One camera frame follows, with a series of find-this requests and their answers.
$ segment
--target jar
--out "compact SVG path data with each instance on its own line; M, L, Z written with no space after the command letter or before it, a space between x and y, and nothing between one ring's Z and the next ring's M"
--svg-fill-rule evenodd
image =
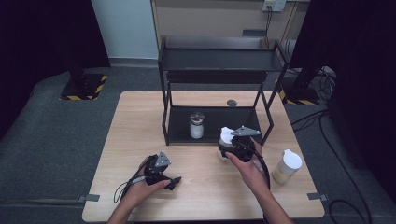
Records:
M192 138L199 139L204 136L204 119L202 112L193 112L190 114L190 135Z

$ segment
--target person's right hand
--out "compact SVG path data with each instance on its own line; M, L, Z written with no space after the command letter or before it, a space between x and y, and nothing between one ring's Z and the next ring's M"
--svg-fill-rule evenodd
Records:
M254 147L261 155L262 146L254 140L253 143L254 143ZM246 185L251 189L251 191L254 194L256 194L260 190L269 190L264 180L264 177L262 176L262 173L257 169L255 164L253 163L254 160L257 164L260 164L256 155L254 155L252 160L248 162L240 161L233 153L227 152L226 156L230 159L233 165L235 165L236 168L239 170Z

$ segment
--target black metal shelf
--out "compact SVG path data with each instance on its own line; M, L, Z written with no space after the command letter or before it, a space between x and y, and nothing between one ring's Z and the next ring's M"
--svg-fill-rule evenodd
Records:
M218 143L222 127L238 129L244 125L262 131L256 113L256 105L260 97L269 123L266 132L262 131L263 136L257 137L256 140L264 144L274 126L269 108L278 85L276 84L268 103L262 86L268 72L280 72L277 82L279 83L286 73L289 60L277 41L272 49L244 49L235 45L240 40L247 41L251 46L251 39L226 38L226 42L221 45L219 45L221 38L213 37L199 39L194 37L191 42L188 38L172 39L172 36L163 39L158 65L163 91L163 134L166 145ZM174 105L171 83L258 84L258 94L253 106ZM190 113L195 111L205 114L205 131L200 139L190 137Z

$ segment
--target jar lid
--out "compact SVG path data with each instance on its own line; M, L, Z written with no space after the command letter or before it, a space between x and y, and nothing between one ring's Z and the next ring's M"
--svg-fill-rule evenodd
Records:
M190 114L190 122L194 125L201 125L204 123L205 115L202 112L193 112Z

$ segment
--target black curtain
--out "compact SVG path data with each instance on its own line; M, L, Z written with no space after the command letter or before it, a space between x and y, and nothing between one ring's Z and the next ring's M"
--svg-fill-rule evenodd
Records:
M357 167L396 202L395 15L395 1L311 0L290 64L335 71L332 119Z
M88 0L0 1L0 55L0 139L38 81L110 66Z

